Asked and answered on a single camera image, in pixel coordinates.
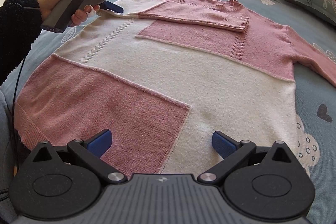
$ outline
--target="ribbed neckline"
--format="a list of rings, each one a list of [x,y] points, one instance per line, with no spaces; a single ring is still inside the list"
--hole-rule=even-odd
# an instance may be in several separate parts
[[[201,6],[201,7],[205,7],[205,8],[209,8],[209,9],[213,9],[213,10],[217,10],[217,11],[223,11],[223,12],[235,12],[235,11],[239,11],[239,10],[243,10],[245,7],[239,3],[237,0],[228,0],[228,1],[223,1],[223,0],[204,0],[204,1],[211,1],[214,2],[213,5],[199,5],[196,3],[193,3],[193,0],[186,1],[186,0],[171,0],[174,1],[176,3],[180,3],[180,4],[189,4],[189,5],[193,5],[193,6]]]

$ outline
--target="silver screw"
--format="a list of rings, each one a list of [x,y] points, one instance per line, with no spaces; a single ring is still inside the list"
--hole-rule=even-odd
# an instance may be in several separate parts
[[[199,176],[199,178],[203,181],[214,181],[216,180],[217,176],[213,173],[203,173]]]
[[[120,181],[124,179],[125,176],[122,173],[114,172],[114,173],[110,173],[107,177],[109,178],[109,180],[112,180],[112,181]]]

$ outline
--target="person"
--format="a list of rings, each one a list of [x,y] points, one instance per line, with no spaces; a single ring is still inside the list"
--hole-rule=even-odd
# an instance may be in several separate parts
[[[41,24],[60,0],[5,0],[0,7],[0,85],[29,53],[41,34]],[[77,10],[72,26],[88,18],[91,6]]]

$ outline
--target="blue bed sheet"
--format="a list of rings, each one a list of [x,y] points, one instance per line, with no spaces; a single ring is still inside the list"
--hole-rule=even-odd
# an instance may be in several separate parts
[[[283,25],[289,25],[314,47],[336,62],[336,31],[329,23],[302,8],[284,0],[238,0],[247,8]],[[63,34],[43,31],[33,43],[24,64],[18,92],[32,74],[52,52],[79,33],[83,25],[68,28]],[[8,187],[11,179],[12,160],[8,145],[11,127],[12,100],[19,68],[16,68],[0,88],[0,189]],[[296,80],[296,112],[298,130],[303,130],[307,143],[316,141],[314,151],[307,150],[304,167],[316,188],[315,201],[308,214],[313,224],[329,224],[336,220],[336,89],[324,78],[307,67],[294,66]],[[15,214],[9,201],[0,204],[0,215],[12,219]]]

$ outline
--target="black fleece jacket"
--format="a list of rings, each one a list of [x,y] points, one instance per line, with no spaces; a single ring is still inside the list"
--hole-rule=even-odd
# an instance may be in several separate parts
[[[5,0],[0,7],[0,85],[41,34],[39,8],[37,0]]]

